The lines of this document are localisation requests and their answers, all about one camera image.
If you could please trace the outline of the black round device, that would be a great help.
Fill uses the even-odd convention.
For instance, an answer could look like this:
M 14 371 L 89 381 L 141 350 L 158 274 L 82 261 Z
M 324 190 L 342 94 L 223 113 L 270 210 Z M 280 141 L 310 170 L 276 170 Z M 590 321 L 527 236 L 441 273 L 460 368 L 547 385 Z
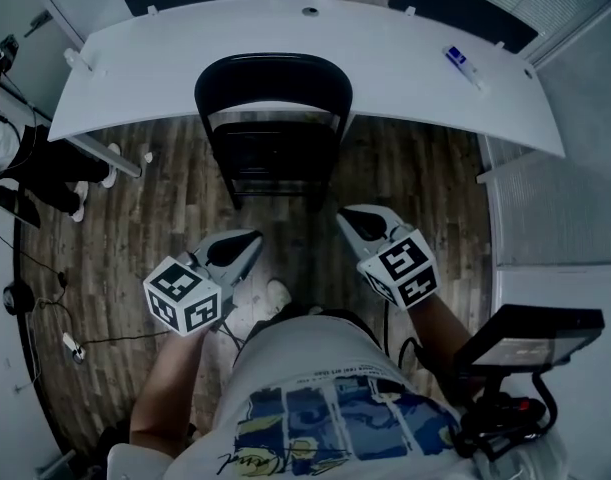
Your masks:
M 11 316 L 31 313 L 36 304 L 32 289 L 22 280 L 7 285 L 2 295 L 3 305 Z

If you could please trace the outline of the person's right forearm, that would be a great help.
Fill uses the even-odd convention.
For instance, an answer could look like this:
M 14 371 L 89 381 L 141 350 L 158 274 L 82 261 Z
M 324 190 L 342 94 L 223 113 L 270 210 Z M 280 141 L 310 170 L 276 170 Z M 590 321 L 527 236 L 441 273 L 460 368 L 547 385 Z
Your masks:
M 471 338 L 467 328 L 436 294 L 412 306 L 408 313 L 421 345 L 442 371 L 452 373 L 455 354 Z

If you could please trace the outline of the short black desk divider panel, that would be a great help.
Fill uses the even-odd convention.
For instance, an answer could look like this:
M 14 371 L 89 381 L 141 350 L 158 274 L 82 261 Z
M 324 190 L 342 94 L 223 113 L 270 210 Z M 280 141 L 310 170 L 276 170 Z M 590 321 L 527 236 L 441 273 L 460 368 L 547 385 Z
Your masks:
M 518 54 L 538 37 L 538 32 L 487 0 L 388 0 L 398 11 L 414 8 L 415 14 L 462 30 L 493 44 L 502 43 Z

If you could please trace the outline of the black folding chair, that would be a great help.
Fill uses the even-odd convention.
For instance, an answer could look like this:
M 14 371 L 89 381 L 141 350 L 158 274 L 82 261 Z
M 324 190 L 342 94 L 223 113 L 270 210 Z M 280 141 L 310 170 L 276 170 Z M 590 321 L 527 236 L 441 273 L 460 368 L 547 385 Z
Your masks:
M 313 211 L 322 208 L 353 101 L 351 82 L 338 66 L 300 53 L 237 54 L 200 74 L 194 99 L 235 209 L 244 197 L 283 194 L 306 198 Z M 218 112 L 259 102 L 313 107 L 337 121 L 210 123 Z M 300 187 L 284 192 L 283 183 Z

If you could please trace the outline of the person's left forearm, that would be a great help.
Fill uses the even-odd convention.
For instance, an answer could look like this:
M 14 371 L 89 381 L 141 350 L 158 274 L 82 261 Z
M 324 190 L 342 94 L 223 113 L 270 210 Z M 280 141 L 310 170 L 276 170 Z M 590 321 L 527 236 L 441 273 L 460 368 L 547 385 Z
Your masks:
M 185 449 L 192 397 L 207 332 L 164 342 L 136 399 L 130 443 L 177 457 Z

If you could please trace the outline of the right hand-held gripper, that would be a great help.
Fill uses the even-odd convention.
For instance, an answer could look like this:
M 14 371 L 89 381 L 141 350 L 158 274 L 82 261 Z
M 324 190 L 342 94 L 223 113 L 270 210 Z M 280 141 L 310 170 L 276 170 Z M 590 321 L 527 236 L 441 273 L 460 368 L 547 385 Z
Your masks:
M 357 265 L 358 272 L 376 294 L 408 310 L 438 291 L 436 259 L 418 229 L 402 236 L 399 226 L 395 229 L 397 240 L 387 242 L 376 253 L 388 229 L 401 222 L 393 210 L 379 205 L 351 205 L 343 207 L 336 218 L 350 248 L 362 261 Z

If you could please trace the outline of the person's left white shoe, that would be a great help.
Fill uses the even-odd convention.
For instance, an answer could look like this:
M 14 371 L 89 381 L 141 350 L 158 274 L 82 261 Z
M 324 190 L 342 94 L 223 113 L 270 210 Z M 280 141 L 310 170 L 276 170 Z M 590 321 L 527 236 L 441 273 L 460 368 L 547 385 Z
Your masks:
M 271 279 L 267 283 L 266 292 L 270 308 L 275 312 L 281 311 L 292 302 L 292 296 L 289 289 L 279 279 Z

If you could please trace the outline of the black chest-mounted monitor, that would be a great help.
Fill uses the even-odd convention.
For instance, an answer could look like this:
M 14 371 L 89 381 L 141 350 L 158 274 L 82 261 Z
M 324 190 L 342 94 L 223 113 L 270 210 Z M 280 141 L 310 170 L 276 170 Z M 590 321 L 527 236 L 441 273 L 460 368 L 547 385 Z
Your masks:
M 600 309 L 504 305 L 455 354 L 455 367 L 470 375 L 542 372 L 567 362 L 604 328 Z

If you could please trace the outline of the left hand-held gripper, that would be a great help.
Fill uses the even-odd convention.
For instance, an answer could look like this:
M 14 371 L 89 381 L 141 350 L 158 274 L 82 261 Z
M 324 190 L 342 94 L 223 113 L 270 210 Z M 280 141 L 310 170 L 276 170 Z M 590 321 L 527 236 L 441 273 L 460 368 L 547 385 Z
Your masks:
M 201 264 L 209 264 L 221 284 L 244 280 L 263 246 L 263 234 L 235 229 L 211 234 L 194 251 Z M 233 288 L 218 284 L 209 273 L 197 271 L 167 256 L 143 281 L 151 315 L 169 330 L 186 337 L 214 325 L 224 316 Z

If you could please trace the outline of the long white desk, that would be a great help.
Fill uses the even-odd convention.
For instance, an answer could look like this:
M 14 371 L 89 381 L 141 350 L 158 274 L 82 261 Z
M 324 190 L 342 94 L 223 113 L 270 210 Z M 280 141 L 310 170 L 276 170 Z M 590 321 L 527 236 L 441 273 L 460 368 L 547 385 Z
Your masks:
M 457 47 L 479 70 L 479 91 L 443 55 Z M 533 66 L 445 24 L 342 0 L 217 0 L 136 17 L 91 34 L 49 130 L 138 177 L 139 166 L 92 138 L 96 130 L 196 113 L 194 87 L 235 54 L 303 53 L 349 78 L 356 115 L 474 132 L 563 157 Z

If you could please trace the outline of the blue and white tube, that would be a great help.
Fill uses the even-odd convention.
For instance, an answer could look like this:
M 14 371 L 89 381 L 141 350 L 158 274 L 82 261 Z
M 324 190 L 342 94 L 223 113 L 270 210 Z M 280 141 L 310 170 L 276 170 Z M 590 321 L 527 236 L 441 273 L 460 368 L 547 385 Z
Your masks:
M 486 89 L 486 84 L 479 70 L 457 47 L 453 45 L 444 47 L 443 55 L 479 91 Z

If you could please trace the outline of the white power strip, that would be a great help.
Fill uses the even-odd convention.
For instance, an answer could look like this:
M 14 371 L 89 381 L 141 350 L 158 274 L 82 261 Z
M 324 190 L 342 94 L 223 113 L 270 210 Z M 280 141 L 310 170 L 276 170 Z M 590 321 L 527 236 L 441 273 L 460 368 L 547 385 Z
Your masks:
M 82 364 L 86 357 L 86 351 L 83 346 L 68 332 L 63 333 L 62 342 L 70 350 L 73 361 L 76 364 Z

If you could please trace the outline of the person's white printed shirt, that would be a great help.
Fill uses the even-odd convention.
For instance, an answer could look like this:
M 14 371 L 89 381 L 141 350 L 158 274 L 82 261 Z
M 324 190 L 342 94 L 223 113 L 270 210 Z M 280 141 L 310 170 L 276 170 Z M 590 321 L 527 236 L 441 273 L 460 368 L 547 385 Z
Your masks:
M 120 444 L 108 480 L 567 480 L 556 433 L 458 455 L 451 407 L 415 391 L 352 323 L 304 316 L 243 348 L 212 429 L 178 457 Z

